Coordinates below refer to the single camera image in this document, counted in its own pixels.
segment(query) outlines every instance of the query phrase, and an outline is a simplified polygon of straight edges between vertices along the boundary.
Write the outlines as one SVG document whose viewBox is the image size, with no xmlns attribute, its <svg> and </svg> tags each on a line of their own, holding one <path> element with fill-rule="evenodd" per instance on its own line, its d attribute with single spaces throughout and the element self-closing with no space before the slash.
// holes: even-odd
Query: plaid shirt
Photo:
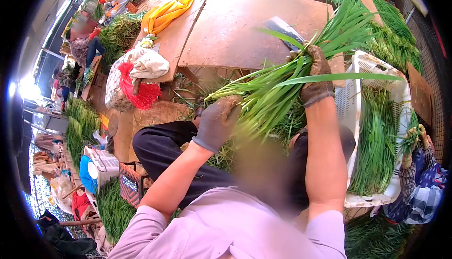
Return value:
<svg viewBox="0 0 452 259">
<path fill-rule="evenodd" d="M 86 68 L 86 53 L 88 52 L 88 44 L 90 42 L 91 40 L 87 37 L 84 39 L 77 38 L 69 43 L 72 56 L 82 68 Z"/>
<path fill-rule="evenodd" d="M 441 202 L 448 170 L 436 163 L 433 151 L 424 150 L 424 167 L 416 173 L 416 165 L 400 169 L 400 184 L 403 200 L 407 205 L 407 224 L 426 224 L 430 222 Z"/>
</svg>

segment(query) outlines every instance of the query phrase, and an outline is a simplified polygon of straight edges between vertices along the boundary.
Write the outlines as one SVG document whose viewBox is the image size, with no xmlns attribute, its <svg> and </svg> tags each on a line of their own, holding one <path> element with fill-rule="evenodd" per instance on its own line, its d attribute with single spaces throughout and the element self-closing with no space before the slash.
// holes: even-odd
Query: cleaver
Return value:
<svg viewBox="0 0 452 259">
<path fill-rule="evenodd" d="M 300 42 L 300 44 L 303 45 L 304 38 L 300 34 L 298 34 L 298 32 L 295 31 L 295 29 L 293 29 L 292 26 L 287 24 L 285 21 L 283 21 L 279 17 L 274 16 L 273 18 L 267 19 L 263 23 L 268 27 L 268 29 L 277 31 L 284 35 L 287 35 L 287 36 L 295 39 L 296 41 Z M 289 43 L 284 40 L 283 40 L 283 42 L 289 47 L 289 49 L 291 49 L 293 51 L 299 50 L 299 48 L 297 46 L 295 46 L 294 44 Z"/>
</svg>

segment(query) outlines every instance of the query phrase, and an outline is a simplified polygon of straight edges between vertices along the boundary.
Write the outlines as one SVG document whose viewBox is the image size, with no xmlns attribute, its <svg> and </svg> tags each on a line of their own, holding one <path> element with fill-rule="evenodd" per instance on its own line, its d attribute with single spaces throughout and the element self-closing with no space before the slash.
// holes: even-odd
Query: yellow plastic bag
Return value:
<svg viewBox="0 0 452 259">
<path fill-rule="evenodd" d="M 173 19 L 188 10 L 194 0 L 172 0 L 166 4 L 153 7 L 141 21 L 141 29 L 146 33 L 159 33 L 164 30 Z"/>
</svg>

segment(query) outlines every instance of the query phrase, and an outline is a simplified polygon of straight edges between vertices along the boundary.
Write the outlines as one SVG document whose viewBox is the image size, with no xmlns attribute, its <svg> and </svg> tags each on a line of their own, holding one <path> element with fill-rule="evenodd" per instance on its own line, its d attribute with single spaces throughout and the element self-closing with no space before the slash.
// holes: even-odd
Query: woman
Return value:
<svg viewBox="0 0 452 259">
<path fill-rule="evenodd" d="M 108 10 L 106 9 L 105 12 L 106 18 L 114 18 L 117 15 L 128 12 L 126 5 L 129 1 L 130 0 L 99 0 L 101 4 L 110 3 L 109 5 L 111 8 Z"/>
</svg>

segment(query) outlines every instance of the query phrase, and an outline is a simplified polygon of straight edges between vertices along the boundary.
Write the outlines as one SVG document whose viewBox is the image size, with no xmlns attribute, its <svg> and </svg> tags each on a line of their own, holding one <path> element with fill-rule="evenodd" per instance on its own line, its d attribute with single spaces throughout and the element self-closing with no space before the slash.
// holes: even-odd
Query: water bottle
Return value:
<svg viewBox="0 0 452 259">
<path fill-rule="evenodd" d="M 93 148 L 94 149 L 99 149 L 99 150 L 105 150 L 105 145 L 103 145 L 103 144 L 94 145 Z"/>
</svg>

